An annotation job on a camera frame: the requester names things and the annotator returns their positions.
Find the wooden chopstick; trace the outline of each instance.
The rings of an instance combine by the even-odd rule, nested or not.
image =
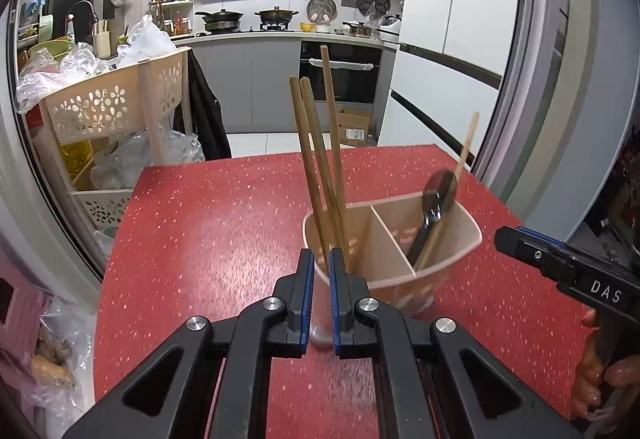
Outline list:
[[[460,178],[462,177],[462,170],[465,169],[466,158],[469,155],[469,147],[471,146],[471,142],[474,139],[474,134],[476,133],[476,128],[478,127],[479,117],[479,112],[474,112],[471,115],[471,123],[469,124],[469,129],[466,131],[465,146],[462,147],[462,152],[460,152],[460,159],[458,161],[458,164],[456,165],[456,169],[454,170],[458,188],[460,188]],[[447,216],[447,213],[445,213],[440,223],[435,228],[433,228],[433,232],[430,234],[429,240],[427,240],[427,243],[424,245],[424,249],[420,253],[418,260],[415,261],[414,271],[416,273],[420,272],[433,261],[433,258],[436,256],[438,249],[440,248],[440,244],[442,243],[442,235],[446,231],[448,223],[449,217]]]
[[[322,200],[320,199],[320,190],[318,189],[318,181],[316,180],[316,167],[314,166],[314,158],[311,154],[311,145],[309,145],[309,125],[306,120],[305,107],[302,103],[302,93],[300,92],[300,82],[297,76],[292,75],[289,77],[289,88],[291,89],[293,112],[296,117],[296,127],[298,128],[300,150],[302,151],[302,163],[305,167],[306,187],[309,189],[309,197],[311,197],[311,209],[314,214],[316,228],[318,229],[322,255],[324,256],[324,271],[327,273],[329,271],[329,247],[327,245],[329,230],[325,227],[324,220],[322,219]]]
[[[314,95],[311,90],[311,81],[309,78],[304,77],[300,80],[300,88],[302,89],[302,99],[305,103],[306,119],[309,122],[309,129],[311,130],[311,139],[313,139],[314,142],[316,161],[318,161],[318,169],[320,171],[320,181],[322,183],[322,190],[324,191],[324,200],[326,201],[329,220],[331,220],[334,230],[335,245],[342,248],[343,254],[346,257],[348,250],[344,245],[344,239],[342,237],[340,210],[335,200],[334,186],[331,180],[331,173],[329,172],[329,161],[327,161],[326,158],[324,139],[322,139],[322,131],[320,130],[320,120],[318,119],[318,111],[314,103]],[[347,269],[347,259],[345,259],[344,266],[345,269]]]
[[[342,156],[340,154],[340,136],[338,135],[338,119],[335,110],[335,93],[334,80],[331,76],[331,67],[329,62],[329,49],[326,45],[320,46],[320,54],[322,56],[322,75],[324,77],[324,95],[326,97],[326,107],[329,111],[329,133],[331,135],[331,155],[334,160],[334,189],[335,200],[338,204],[340,212],[340,231],[342,232],[342,241],[345,245],[349,245],[347,238],[346,218],[347,205],[344,200],[344,175],[342,173]],[[344,254],[345,269],[350,271],[349,267],[349,249],[342,249]]]

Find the white countertop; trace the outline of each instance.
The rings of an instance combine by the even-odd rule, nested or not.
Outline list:
[[[378,47],[380,49],[388,49],[397,51],[399,45],[392,42],[385,42],[376,38],[358,38],[355,36],[347,36],[330,33],[303,33],[302,31],[248,31],[229,34],[214,34],[209,36],[199,36],[193,38],[183,38],[174,40],[174,44],[178,47],[183,45],[193,45],[200,42],[210,42],[214,40],[236,40],[238,38],[299,38],[305,42],[333,42],[340,44],[364,45],[368,47]]]

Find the silver bolt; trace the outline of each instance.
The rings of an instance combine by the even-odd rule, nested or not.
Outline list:
[[[380,307],[380,304],[375,298],[363,298],[358,302],[358,307],[360,307],[360,309],[362,309],[363,311],[370,312],[375,311],[378,307]]]
[[[456,330],[456,323],[451,318],[440,318],[436,321],[436,329],[441,333],[452,333]]]
[[[282,307],[282,300],[276,296],[270,296],[262,301],[262,307],[268,311],[276,311]]]
[[[187,329],[190,331],[199,331],[207,325],[207,319],[204,316],[192,316],[187,320]]]

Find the pink stool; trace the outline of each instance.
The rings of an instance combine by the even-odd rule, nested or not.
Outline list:
[[[35,388],[34,380],[27,375],[20,367],[20,364],[15,363],[15,359],[6,353],[0,351],[0,377],[6,385],[9,395],[15,401],[16,405],[20,407],[20,411],[28,419],[28,421],[34,424],[34,408],[33,403],[29,399],[29,394],[33,392]]]
[[[29,368],[47,297],[0,252],[0,349]]]

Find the table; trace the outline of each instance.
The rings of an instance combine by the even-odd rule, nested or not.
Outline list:
[[[347,202],[420,191],[454,166],[436,146],[348,149]],[[525,383],[567,415],[587,330],[580,303],[533,268],[499,255],[495,229],[516,217],[466,174],[458,200],[482,244],[423,318],[459,321]],[[296,267],[310,209],[299,153],[148,168],[118,230],[97,319],[100,399],[189,316],[215,321],[271,294]],[[300,360],[274,359],[269,438],[377,437],[368,360],[338,360],[310,345]]]

